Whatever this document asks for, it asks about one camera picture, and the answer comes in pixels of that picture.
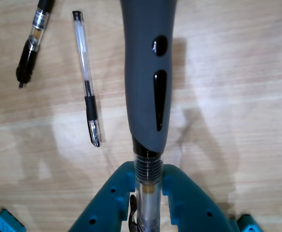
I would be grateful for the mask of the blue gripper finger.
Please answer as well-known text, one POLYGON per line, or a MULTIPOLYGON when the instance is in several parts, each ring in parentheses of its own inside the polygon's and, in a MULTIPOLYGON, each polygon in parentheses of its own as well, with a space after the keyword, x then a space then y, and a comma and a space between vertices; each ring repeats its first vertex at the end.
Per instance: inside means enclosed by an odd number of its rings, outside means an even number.
POLYGON ((217 204, 178 167, 163 168, 163 195, 179 232, 235 232, 217 204))
POLYGON ((121 231, 128 217, 130 193, 134 191, 134 162, 127 161, 109 177, 69 231, 121 231))

